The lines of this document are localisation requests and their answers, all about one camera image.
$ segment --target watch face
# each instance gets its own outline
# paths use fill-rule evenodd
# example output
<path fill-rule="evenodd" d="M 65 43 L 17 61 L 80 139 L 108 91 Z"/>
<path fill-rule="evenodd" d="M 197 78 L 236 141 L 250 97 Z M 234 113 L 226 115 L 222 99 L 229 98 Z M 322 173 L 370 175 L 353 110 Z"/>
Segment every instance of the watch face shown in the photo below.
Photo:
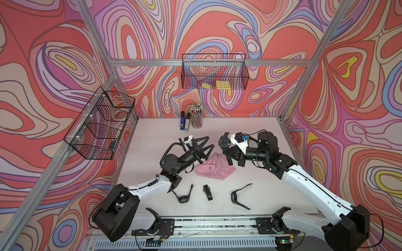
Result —
<path fill-rule="evenodd" d="M 228 148 L 230 146 L 230 140 L 226 138 L 221 138 L 218 142 L 221 148 Z"/>

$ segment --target white table surface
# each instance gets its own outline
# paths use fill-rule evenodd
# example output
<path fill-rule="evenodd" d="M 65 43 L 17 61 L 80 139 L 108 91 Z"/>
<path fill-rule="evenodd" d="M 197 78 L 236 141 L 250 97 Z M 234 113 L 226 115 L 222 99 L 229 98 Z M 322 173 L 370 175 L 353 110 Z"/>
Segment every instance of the white table surface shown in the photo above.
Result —
<path fill-rule="evenodd" d="M 194 138 L 209 136 L 205 146 L 214 144 L 213 152 L 222 153 L 219 148 L 219 138 L 229 132 L 254 133 L 261 129 L 272 132 L 278 138 L 279 151 L 293 157 L 293 154 L 282 133 L 279 123 L 274 117 L 262 118 L 204 118 L 203 126 L 190 131 L 180 130 L 179 118 L 141 118 L 134 132 L 125 162 L 117 184 L 133 186 L 155 178 L 162 171 L 159 161 L 163 153 L 173 142 L 179 142 L 184 137 L 194 135 Z M 181 156 L 184 151 L 180 146 L 174 146 L 170 153 Z M 269 171 L 255 167 L 246 161 L 245 167 L 237 166 L 236 171 L 225 180 L 216 180 L 198 176 L 195 171 L 180 173 L 183 178 L 174 190 L 178 196 L 187 195 L 191 184 L 194 188 L 190 201 L 181 204 L 173 193 L 162 194 L 143 205 L 140 209 L 151 207 L 161 216 L 212 216 L 212 215 L 256 215 L 272 214 L 282 206 L 288 206 L 302 213 L 317 213 L 317 208 L 304 198 L 295 188 L 279 180 Z M 232 191 L 253 183 L 242 191 L 237 192 L 238 202 L 251 208 L 245 208 L 232 203 Z M 202 187 L 208 184 L 213 200 L 208 201 Z"/>

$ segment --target yellow sponge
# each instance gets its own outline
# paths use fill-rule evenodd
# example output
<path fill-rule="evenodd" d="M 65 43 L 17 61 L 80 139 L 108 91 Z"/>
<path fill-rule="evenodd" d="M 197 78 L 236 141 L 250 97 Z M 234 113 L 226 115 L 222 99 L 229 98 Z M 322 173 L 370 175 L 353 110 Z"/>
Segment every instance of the yellow sponge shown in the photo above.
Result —
<path fill-rule="evenodd" d="M 230 90 L 230 82 L 229 81 L 216 81 L 216 88 L 219 90 Z"/>
<path fill-rule="evenodd" d="M 202 83 L 201 87 L 204 87 L 206 89 L 210 89 L 211 85 L 210 84 L 206 84 L 206 83 Z"/>

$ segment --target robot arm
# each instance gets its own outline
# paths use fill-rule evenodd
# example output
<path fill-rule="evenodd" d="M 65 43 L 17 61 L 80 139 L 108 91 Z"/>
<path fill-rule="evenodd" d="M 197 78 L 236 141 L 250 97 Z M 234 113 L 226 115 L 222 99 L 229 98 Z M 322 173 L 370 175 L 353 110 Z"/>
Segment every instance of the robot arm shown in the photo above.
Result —
<path fill-rule="evenodd" d="M 140 204 L 145 203 L 160 194 L 174 190 L 181 181 L 178 175 L 186 167 L 202 159 L 208 160 L 214 145 L 203 146 L 209 137 L 199 139 L 185 139 L 184 142 L 173 143 L 162 156 L 160 166 L 163 169 L 156 179 L 140 185 L 125 187 L 118 184 L 112 188 L 92 214 L 92 221 L 109 238 L 117 241 L 127 231 L 145 229 L 154 234 L 160 217 L 150 208 L 137 213 Z M 187 150 L 182 156 L 168 154 L 171 148 L 180 145 Z"/>
<path fill-rule="evenodd" d="M 244 166 L 246 160 L 261 161 L 264 168 L 279 179 L 297 189 L 313 203 L 326 218 L 299 214 L 291 208 L 282 207 L 273 214 L 273 230 L 295 229 L 326 241 L 336 251 L 354 251 L 369 237 L 369 211 L 362 205 L 354 207 L 318 183 L 299 166 L 295 160 L 279 152 L 277 138 L 271 132 L 260 132 L 258 140 L 249 135 L 236 133 L 230 143 L 225 133 L 219 140 L 223 154 Z M 249 140 L 256 141 L 258 148 L 249 147 Z"/>

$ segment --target vent grille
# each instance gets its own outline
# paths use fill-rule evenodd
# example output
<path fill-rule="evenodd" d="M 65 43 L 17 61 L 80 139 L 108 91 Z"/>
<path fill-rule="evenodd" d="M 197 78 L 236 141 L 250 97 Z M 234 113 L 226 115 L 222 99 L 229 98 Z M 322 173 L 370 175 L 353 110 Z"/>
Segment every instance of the vent grille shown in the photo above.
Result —
<path fill-rule="evenodd" d="M 145 247 L 145 239 L 139 240 L 141 249 Z M 172 248 L 219 248 L 219 247 L 276 247 L 275 237 L 221 237 L 221 238 L 169 238 L 162 242 L 161 249 Z M 95 250 L 124 250 L 136 248 L 135 239 L 122 239 L 110 242 L 108 239 L 98 239 Z"/>

